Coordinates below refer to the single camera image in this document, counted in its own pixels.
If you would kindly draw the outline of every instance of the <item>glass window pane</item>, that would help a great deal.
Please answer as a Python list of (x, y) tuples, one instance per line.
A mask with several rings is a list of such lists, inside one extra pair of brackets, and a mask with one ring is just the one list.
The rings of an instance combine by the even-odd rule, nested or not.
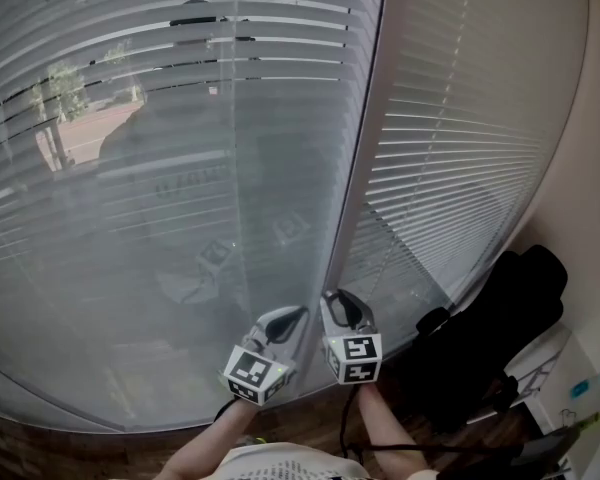
[(314, 309), (381, 0), (0, 0), (0, 369), (127, 430)]
[(0, 416), (16, 421), (60, 430), (113, 433), (112, 429), (99, 425), (93, 415), (79, 415), (63, 410), (57, 400), (46, 401), (32, 392), (31, 386), (23, 387), (0, 373)]

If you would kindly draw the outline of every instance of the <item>wooden floor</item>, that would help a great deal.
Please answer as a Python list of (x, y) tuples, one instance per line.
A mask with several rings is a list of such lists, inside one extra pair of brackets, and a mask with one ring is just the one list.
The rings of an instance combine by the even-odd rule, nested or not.
[[(392, 378), (393, 369), (379, 383), (396, 416), (420, 444), (444, 443), (461, 446), (501, 446), (524, 442), (540, 435), (524, 405), (465, 427), (452, 436), (436, 436), (421, 416), (409, 415), (408, 393)], [(269, 442), (290, 441), (340, 454), (340, 417), (349, 388), (336, 386), (283, 407), (262, 412), (249, 433)], [(53, 432), (0, 419), (0, 478), (4, 479), (151, 479), (169, 456), (200, 432), (131, 435), (85, 435)], [(348, 442), (366, 442), (357, 409), (352, 407), (347, 427)], [(427, 457), (438, 470), (458, 468), (469, 456), (439, 454)], [(376, 462), (365, 453), (365, 467), (375, 478), (383, 478)]]

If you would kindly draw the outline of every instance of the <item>white window blind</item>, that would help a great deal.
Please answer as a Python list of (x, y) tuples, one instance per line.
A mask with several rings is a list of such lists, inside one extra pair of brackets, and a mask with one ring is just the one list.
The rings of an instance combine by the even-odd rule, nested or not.
[(254, 320), (317, 307), (380, 4), (0, 0), (0, 373), (66, 428), (215, 414)]
[(405, 0), (364, 207), (341, 284), (389, 348), (475, 280), (558, 144), (587, 0)]

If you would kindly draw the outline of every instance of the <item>chair backrest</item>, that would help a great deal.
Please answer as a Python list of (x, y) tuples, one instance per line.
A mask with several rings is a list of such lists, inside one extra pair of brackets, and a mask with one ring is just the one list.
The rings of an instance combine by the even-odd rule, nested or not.
[[(544, 247), (505, 252), (465, 311), (416, 340), (403, 363), (405, 392), (437, 430), (462, 426), (514, 356), (560, 319), (566, 284), (564, 266)], [(511, 380), (501, 393), (507, 403), (491, 397), (494, 406), (517, 396)]]

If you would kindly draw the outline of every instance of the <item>cable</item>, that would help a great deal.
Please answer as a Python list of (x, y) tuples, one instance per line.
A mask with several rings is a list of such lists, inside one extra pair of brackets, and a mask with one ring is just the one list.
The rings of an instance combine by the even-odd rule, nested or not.
[(220, 416), (222, 416), (224, 414), (224, 411), (226, 411), (229, 407), (231, 407), (236, 400), (238, 400), (238, 397), (236, 395), (234, 395), (234, 397), (231, 400), (229, 400), (226, 404), (224, 404), (220, 408), (220, 410), (218, 411), (218, 413), (216, 414), (216, 417), (213, 418), (213, 422), (215, 423), (216, 421), (218, 421), (218, 419), (220, 418)]
[(358, 444), (347, 444), (344, 441), (344, 434), (347, 430), (347, 418), (349, 416), (349, 409), (351, 404), (358, 394), (360, 384), (353, 386), (349, 393), (349, 397), (344, 404), (342, 410), (342, 418), (340, 420), (340, 449), (342, 450), (342, 456), (345, 459), (349, 458), (349, 450), (354, 452), (358, 458), (358, 462), (363, 465), (362, 452), (363, 450), (369, 451), (391, 451), (391, 450), (405, 450), (405, 451), (421, 451), (421, 452), (446, 452), (446, 453), (469, 453), (473, 455), (503, 455), (510, 456), (511, 458), (520, 455), (521, 446), (510, 446), (504, 448), (480, 448), (470, 447), (463, 448), (460, 446), (445, 446), (445, 445), (420, 445), (420, 444), (389, 444), (389, 445), (374, 445), (370, 444), (367, 446), (360, 446)]
[(342, 417), (340, 418), (340, 449), (342, 450), (342, 456), (345, 459), (349, 458), (349, 453), (347, 451), (347, 445), (344, 442), (344, 433), (347, 430), (347, 417), (349, 416), (349, 409), (351, 408), (351, 404), (353, 403), (354, 398), (358, 394), (358, 390), (360, 389), (360, 384), (356, 384), (351, 388), (349, 392), (349, 398), (344, 404), (344, 409), (342, 410)]

